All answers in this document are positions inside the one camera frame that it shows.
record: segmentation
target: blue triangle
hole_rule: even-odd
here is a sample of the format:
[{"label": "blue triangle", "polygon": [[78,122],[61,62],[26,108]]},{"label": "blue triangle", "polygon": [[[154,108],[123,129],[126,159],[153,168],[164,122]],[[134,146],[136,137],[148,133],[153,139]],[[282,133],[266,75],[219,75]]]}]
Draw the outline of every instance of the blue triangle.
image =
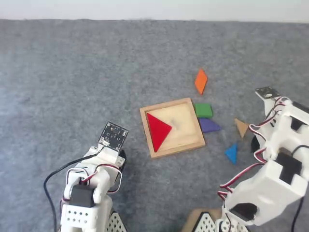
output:
[{"label": "blue triangle", "polygon": [[225,154],[233,164],[236,164],[237,144],[233,144],[228,150],[225,151]]}]

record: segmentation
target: circuit board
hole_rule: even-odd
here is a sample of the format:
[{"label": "circuit board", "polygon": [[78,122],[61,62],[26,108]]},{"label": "circuit board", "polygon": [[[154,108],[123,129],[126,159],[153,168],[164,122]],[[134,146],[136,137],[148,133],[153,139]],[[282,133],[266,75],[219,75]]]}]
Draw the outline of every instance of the circuit board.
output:
[{"label": "circuit board", "polygon": [[257,88],[255,92],[258,95],[260,95],[263,99],[270,99],[270,98],[274,99],[276,97],[280,97],[279,92],[270,86]]},{"label": "circuit board", "polygon": [[98,143],[113,150],[120,151],[128,133],[129,131],[127,129],[107,122]]}]

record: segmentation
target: wooden base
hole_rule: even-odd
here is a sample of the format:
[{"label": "wooden base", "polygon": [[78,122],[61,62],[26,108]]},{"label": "wooden base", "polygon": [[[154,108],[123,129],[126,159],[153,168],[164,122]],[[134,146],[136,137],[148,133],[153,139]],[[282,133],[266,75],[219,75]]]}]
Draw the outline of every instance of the wooden base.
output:
[{"label": "wooden base", "polygon": [[209,208],[195,209],[190,213],[190,215],[187,219],[187,222],[183,226],[183,229],[181,230],[181,232],[192,232],[192,230],[193,230],[195,224],[197,223],[197,220],[199,219],[199,216],[201,215],[202,212],[209,212],[213,221],[220,219],[221,215],[222,215],[221,208],[217,208],[217,209],[209,209]]},{"label": "wooden base", "polygon": [[[147,113],[172,126],[172,130],[156,152],[149,131]],[[204,137],[190,98],[143,107],[140,109],[140,115],[151,158],[205,146]]]}]

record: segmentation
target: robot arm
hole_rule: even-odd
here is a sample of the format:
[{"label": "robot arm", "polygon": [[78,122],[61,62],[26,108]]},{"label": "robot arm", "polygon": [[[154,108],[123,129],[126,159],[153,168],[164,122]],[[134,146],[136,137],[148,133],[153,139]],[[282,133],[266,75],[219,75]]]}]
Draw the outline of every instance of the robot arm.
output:
[{"label": "robot arm", "polygon": [[219,221],[227,218],[245,226],[262,225],[279,216],[305,195],[309,181],[309,149],[305,149],[309,148],[309,109],[269,87],[256,93],[265,102],[266,119],[249,129],[258,141],[254,156],[262,167],[234,189],[228,183],[221,186],[229,193]]},{"label": "robot arm", "polygon": [[[105,232],[112,212],[108,193],[121,185],[126,161],[121,146],[128,131],[108,122],[98,147],[90,147],[83,160],[67,172],[61,210],[61,232]],[[118,188],[109,189],[119,179]]]}]

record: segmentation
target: tan triangle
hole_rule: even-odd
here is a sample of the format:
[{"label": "tan triangle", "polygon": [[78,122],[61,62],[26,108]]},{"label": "tan triangle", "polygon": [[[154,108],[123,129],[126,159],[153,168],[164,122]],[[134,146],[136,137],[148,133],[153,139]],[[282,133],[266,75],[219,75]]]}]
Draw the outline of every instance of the tan triangle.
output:
[{"label": "tan triangle", "polygon": [[248,130],[249,124],[244,123],[237,118],[235,118],[235,123],[241,138],[243,138],[245,136],[246,131]]}]

